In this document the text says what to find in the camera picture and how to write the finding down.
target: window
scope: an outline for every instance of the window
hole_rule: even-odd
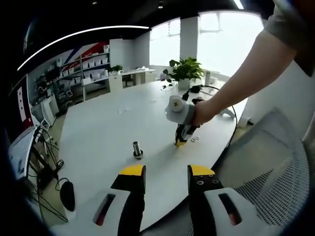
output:
[[[181,20],[175,19],[152,28],[150,33],[150,65],[169,66],[179,60]]]
[[[262,30],[261,17],[253,13],[202,13],[199,16],[197,60],[204,69],[232,76]]]

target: yellow tape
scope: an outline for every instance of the yellow tape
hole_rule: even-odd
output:
[[[192,169],[192,175],[194,176],[206,176],[206,175],[215,175],[216,173],[213,170],[210,170],[205,166],[190,165]]]
[[[125,176],[141,176],[143,165],[134,165],[124,168],[119,174]]]

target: green plant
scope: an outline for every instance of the green plant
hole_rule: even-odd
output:
[[[167,69],[164,70],[163,73],[170,76],[175,81],[201,79],[203,76],[203,70],[199,66],[201,64],[198,63],[195,58],[189,57],[188,59],[180,59],[179,61],[170,60],[169,65],[173,68],[172,73],[168,73]]]
[[[109,72],[121,71],[121,70],[123,70],[123,67],[122,67],[121,65],[115,65],[115,66],[110,67],[110,68],[108,69]]]

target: potted plant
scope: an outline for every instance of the potted plant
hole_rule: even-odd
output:
[[[111,72],[111,74],[117,74],[120,75],[120,72],[123,70],[123,67],[121,65],[115,65],[113,67],[110,67],[108,69],[108,72]]]
[[[203,76],[203,70],[199,66],[200,63],[195,58],[189,57],[179,61],[170,60],[169,65],[173,68],[172,73],[168,73],[167,69],[163,73],[172,78],[168,79],[168,82],[173,80],[178,82],[178,89],[189,89],[191,80],[201,79]]]

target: metal cylinder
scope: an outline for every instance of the metal cylinder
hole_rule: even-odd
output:
[[[132,146],[133,146],[133,150],[134,150],[135,155],[136,155],[136,156],[140,156],[140,155],[141,155],[141,149],[140,149],[140,147],[139,147],[138,142],[137,142],[137,141],[136,141],[136,142],[133,142],[133,143],[132,143]]]

